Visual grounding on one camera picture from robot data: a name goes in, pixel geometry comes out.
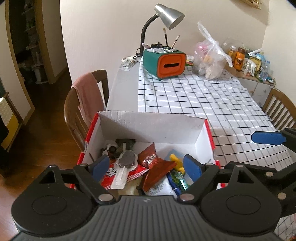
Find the large red chip bag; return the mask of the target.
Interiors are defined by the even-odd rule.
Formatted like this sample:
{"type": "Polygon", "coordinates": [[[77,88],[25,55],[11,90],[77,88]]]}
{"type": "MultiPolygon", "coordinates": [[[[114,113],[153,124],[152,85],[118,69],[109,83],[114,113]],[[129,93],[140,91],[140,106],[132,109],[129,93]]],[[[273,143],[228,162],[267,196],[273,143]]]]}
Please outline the large red chip bag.
{"type": "Polygon", "coordinates": [[[104,175],[101,185],[106,190],[122,190],[127,182],[141,177],[147,171],[148,169],[140,164],[136,164],[131,168],[120,168],[117,163],[112,163],[109,165],[109,169],[104,175]]]}

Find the yellow snack packet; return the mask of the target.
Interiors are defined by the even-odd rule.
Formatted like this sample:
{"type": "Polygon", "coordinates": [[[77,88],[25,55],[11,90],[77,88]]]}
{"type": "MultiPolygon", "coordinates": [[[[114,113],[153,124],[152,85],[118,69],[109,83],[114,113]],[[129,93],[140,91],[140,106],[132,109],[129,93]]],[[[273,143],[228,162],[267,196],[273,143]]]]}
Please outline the yellow snack packet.
{"type": "Polygon", "coordinates": [[[182,175],[185,174],[183,163],[175,154],[170,154],[170,161],[173,161],[174,163],[176,163],[174,167],[176,171],[180,172],[182,175]]]}

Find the blue and white snack bag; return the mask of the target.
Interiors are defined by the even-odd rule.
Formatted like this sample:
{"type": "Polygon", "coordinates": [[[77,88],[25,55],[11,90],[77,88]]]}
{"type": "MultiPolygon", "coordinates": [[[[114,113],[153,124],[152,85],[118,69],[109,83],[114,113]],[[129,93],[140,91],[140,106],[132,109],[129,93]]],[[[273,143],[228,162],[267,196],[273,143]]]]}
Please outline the blue and white snack bag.
{"type": "Polygon", "coordinates": [[[173,181],[173,175],[171,172],[166,174],[164,178],[152,186],[148,191],[144,191],[144,194],[147,196],[172,195],[174,198],[177,198],[181,193],[181,189],[173,181]]]}

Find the chocolate ice-cream shaped snack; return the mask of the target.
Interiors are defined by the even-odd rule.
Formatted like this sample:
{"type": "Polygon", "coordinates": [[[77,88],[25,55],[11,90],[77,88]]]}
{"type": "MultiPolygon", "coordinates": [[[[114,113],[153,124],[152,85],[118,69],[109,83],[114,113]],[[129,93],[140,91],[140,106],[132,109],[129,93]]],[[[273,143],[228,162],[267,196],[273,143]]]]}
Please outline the chocolate ice-cream shaped snack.
{"type": "Polygon", "coordinates": [[[130,171],[135,170],[138,166],[137,159],[137,154],[132,150],[126,150],[120,154],[114,164],[116,175],[112,181],[111,189],[119,190],[125,187],[130,171]]]}

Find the brown Oreo snack bag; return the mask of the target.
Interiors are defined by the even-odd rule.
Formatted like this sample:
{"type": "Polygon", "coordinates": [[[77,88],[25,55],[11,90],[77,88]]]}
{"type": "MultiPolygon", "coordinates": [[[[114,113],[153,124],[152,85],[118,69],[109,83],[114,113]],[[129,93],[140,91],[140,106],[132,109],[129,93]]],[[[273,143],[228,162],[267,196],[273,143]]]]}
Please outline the brown Oreo snack bag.
{"type": "Polygon", "coordinates": [[[138,154],[138,163],[148,169],[142,179],[142,190],[145,192],[164,178],[177,165],[174,161],[166,161],[160,158],[156,153],[154,143],[138,154]]]}

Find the blue candy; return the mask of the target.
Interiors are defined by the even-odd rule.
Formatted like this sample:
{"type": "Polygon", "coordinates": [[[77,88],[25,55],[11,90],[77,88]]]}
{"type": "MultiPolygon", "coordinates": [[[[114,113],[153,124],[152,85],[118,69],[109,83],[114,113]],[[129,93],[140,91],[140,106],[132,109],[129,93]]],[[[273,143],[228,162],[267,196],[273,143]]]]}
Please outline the blue candy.
{"type": "Polygon", "coordinates": [[[189,187],[182,172],[171,170],[170,175],[175,185],[181,190],[185,191],[189,187]]]}

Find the small dark round snack packet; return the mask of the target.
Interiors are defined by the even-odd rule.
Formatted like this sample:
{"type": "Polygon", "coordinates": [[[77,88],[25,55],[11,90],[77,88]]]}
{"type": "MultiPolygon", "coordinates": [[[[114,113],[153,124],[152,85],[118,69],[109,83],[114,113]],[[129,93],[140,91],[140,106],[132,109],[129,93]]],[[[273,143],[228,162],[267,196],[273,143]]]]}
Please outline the small dark round snack packet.
{"type": "Polygon", "coordinates": [[[118,158],[117,146],[108,144],[105,148],[101,149],[101,155],[107,155],[110,161],[115,161],[118,158]]]}

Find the wooden slatted chair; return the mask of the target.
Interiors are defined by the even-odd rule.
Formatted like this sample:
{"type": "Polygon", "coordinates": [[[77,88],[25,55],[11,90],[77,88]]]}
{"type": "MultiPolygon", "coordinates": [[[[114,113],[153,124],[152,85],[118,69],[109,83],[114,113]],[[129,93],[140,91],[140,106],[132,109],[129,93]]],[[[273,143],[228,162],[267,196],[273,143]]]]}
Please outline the wooden slatted chair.
{"type": "Polygon", "coordinates": [[[273,88],[270,91],[263,105],[263,111],[277,131],[285,128],[295,128],[295,105],[280,90],[273,88]]]}

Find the red and white cardboard box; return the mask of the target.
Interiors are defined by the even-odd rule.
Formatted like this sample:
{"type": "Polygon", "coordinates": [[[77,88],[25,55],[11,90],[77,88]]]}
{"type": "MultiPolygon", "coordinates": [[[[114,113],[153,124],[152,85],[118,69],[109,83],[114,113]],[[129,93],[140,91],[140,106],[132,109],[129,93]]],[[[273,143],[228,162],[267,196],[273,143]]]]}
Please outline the red and white cardboard box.
{"type": "MultiPolygon", "coordinates": [[[[128,111],[100,111],[95,114],[86,136],[86,147],[77,165],[92,164],[102,156],[102,148],[108,144],[118,146],[115,142],[118,138],[135,139],[131,150],[137,156],[154,143],[157,155],[163,160],[170,161],[170,154],[175,154],[183,163],[184,156],[190,155],[201,164],[217,165],[213,138],[206,119],[181,114],[128,111]]],[[[186,173],[184,178],[188,186],[193,183],[186,173]]],[[[228,180],[229,173],[220,169],[215,179],[217,184],[228,180]]],[[[70,183],[75,185],[76,181],[72,170],[70,183]]],[[[142,183],[137,189],[144,194],[142,183]]]]}

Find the white grid tablecloth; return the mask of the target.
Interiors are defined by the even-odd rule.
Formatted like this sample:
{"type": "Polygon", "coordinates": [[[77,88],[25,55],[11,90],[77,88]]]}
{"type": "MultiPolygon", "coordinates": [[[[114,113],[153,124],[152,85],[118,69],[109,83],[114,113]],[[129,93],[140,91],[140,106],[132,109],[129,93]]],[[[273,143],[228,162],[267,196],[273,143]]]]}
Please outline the white grid tablecloth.
{"type": "Polygon", "coordinates": [[[252,141],[254,132],[273,132],[275,127],[228,71],[210,81],[186,67],[178,77],[159,80],[140,66],[138,77],[138,110],[206,119],[215,144],[214,156],[221,166],[235,161],[281,170],[293,164],[285,146],[252,141]]]}

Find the pale yellow snack bag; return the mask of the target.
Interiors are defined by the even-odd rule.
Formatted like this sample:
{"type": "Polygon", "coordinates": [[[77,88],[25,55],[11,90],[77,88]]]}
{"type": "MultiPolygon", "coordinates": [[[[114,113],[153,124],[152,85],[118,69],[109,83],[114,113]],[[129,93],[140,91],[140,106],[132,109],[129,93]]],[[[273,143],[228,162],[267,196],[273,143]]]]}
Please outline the pale yellow snack bag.
{"type": "Polygon", "coordinates": [[[141,184],[142,177],[138,177],[126,183],[123,189],[117,190],[117,196],[120,195],[130,195],[130,196],[139,196],[139,190],[137,187],[141,184]]]}

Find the white sideboard cabinet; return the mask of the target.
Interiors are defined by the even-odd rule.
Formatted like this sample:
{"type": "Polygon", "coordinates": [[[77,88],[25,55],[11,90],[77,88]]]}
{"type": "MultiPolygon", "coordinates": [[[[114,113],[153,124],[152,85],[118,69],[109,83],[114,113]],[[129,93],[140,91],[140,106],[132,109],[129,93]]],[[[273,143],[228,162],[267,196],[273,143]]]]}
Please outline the white sideboard cabinet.
{"type": "Polygon", "coordinates": [[[228,64],[225,65],[225,69],[240,81],[241,85],[247,89],[254,101],[262,108],[275,84],[268,81],[260,81],[254,76],[247,76],[242,71],[237,71],[233,67],[230,68],[228,64]]]}

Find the wooden chair with pink cloth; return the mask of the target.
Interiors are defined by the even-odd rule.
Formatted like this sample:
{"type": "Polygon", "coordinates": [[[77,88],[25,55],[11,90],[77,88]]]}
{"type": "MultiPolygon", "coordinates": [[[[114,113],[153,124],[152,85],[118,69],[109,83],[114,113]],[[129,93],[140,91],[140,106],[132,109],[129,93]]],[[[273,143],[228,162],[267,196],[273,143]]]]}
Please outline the wooden chair with pink cloth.
{"type": "Polygon", "coordinates": [[[64,119],[81,151],[95,114],[105,110],[109,100],[106,70],[96,70],[78,77],[71,85],[64,103],[64,119]]]}

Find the clear water bottle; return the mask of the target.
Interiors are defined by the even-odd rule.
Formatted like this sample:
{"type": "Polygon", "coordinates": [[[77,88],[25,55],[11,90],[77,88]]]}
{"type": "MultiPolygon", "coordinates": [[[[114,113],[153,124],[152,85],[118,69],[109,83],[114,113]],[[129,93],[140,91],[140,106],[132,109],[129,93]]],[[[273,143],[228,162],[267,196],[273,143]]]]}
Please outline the clear water bottle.
{"type": "Polygon", "coordinates": [[[259,74],[259,79],[261,81],[266,81],[267,77],[269,75],[269,70],[270,70],[270,61],[266,61],[262,64],[260,68],[260,74],[259,74]]]}

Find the yellow-lidded container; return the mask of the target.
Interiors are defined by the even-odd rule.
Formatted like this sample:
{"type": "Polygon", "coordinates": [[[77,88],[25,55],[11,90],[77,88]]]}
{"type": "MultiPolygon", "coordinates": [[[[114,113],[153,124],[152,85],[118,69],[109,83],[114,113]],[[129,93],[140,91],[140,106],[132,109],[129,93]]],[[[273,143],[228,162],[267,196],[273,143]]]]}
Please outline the yellow-lidded container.
{"type": "Polygon", "coordinates": [[[250,57],[249,59],[256,65],[255,72],[258,72],[260,70],[260,67],[261,67],[261,60],[259,58],[256,58],[256,57],[250,57]]]}

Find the pink cloth on chair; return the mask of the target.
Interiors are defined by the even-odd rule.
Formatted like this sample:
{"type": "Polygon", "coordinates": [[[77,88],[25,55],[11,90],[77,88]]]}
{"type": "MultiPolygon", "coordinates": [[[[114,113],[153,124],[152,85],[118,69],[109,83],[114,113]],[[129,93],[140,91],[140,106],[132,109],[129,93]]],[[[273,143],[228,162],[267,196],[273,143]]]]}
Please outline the pink cloth on chair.
{"type": "Polygon", "coordinates": [[[105,110],[98,83],[92,73],[80,76],[72,84],[79,100],[79,111],[86,125],[90,127],[95,114],[105,110]]]}

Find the amber glass bottle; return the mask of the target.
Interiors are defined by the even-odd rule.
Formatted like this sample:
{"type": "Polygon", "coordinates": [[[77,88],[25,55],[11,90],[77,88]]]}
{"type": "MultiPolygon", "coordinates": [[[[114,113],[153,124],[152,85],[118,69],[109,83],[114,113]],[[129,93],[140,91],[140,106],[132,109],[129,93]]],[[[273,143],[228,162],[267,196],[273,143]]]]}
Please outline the amber glass bottle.
{"type": "Polygon", "coordinates": [[[231,57],[232,62],[235,61],[237,54],[237,48],[235,46],[231,46],[228,51],[228,55],[231,57]]]}

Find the clear plastic bag with goods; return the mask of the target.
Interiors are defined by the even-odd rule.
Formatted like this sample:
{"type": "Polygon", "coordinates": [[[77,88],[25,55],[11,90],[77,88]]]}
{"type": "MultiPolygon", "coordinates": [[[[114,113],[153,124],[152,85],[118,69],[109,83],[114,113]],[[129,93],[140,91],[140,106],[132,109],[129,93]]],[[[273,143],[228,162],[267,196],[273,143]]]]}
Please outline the clear plastic bag with goods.
{"type": "Polygon", "coordinates": [[[214,40],[201,22],[197,23],[200,34],[205,38],[195,46],[193,55],[193,73],[208,80],[217,80],[222,75],[225,65],[233,67],[231,57],[214,40]]]}

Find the orange and teal tissue box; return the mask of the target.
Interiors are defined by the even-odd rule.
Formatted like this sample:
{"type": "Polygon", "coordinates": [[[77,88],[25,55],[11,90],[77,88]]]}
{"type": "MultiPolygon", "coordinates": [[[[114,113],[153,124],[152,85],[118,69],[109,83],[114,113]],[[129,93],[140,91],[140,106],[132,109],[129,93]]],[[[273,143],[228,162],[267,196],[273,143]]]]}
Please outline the orange and teal tissue box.
{"type": "Polygon", "coordinates": [[[153,53],[145,50],[143,54],[143,67],[148,73],[158,79],[166,79],[183,74],[186,59],[186,54],[181,51],[153,53]]]}

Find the paint brush right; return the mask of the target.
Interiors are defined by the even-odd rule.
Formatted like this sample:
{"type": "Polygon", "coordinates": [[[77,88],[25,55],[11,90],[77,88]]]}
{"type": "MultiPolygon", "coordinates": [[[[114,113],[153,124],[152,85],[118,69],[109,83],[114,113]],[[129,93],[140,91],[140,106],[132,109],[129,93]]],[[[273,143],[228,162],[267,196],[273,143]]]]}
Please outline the paint brush right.
{"type": "Polygon", "coordinates": [[[177,35],[176,39],[174,40],[174,42],[173,42],[173,44],[171,46],[171,49],[173,49],[175,47],[176,42],[178,41],[179,37],[180,37],[180,35],[177,35]]]}

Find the paint brush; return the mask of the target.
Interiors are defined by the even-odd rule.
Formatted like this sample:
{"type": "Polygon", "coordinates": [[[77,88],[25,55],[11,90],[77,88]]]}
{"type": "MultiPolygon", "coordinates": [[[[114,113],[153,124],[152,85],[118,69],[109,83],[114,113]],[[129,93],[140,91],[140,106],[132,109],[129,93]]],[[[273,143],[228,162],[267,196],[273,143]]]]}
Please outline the paint brush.
{"type": "Polygon", "coordinates": [[[166,47],[168,47],[168,37],[167,37],[167,31],[165,28],[163,28],[164,36],[165,36],[165,42],[166,42],[166,47]]]}
{"type": "Polygon", "coordinates": [[[175,47],[176,42],[178,41],[179,37],[180,37],[180,35],[177,35],[176,39],[174,40],[174,42],[173,42],[173,44],[171,46],[171,49],[173,49],[175,47]]]}

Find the paint brush left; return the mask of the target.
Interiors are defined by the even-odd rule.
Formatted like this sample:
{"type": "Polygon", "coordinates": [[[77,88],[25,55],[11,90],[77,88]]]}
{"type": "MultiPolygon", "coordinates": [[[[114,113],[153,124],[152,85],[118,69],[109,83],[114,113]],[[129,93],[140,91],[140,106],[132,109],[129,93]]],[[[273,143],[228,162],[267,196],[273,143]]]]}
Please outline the paint brush left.
{"type": "Polygon", "coordinates": [[[168,37],[167,37],[167,31],[165,28],[163,28],[164,36],[165,36],[165,42],[166,42],[166,47],[168,47],[168,37]]]}

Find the silver desk lamp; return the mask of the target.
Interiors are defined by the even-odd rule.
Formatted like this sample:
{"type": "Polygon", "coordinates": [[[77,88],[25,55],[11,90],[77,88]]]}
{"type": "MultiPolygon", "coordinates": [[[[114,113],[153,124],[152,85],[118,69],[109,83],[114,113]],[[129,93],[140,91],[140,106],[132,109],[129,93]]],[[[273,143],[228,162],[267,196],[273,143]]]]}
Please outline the silver desk lamp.
{"type": "Polygon", "coordinates": [[[149,18],[142,27],[142,32],[140,36],[140,57],[142,57],[144,53],[144,46],[142,45],[142,43],[144,43],[145,41],[146,30],[153,21],[155,21],[157,18],[160,18],[163,24],[166,26],[166,28],[171,30],[185,18],[184,13],[181,13],[176,9],[169,8],[163,4],[156,4],[154,6],[154,11],[156,13],[151,18],[149,18]]]}

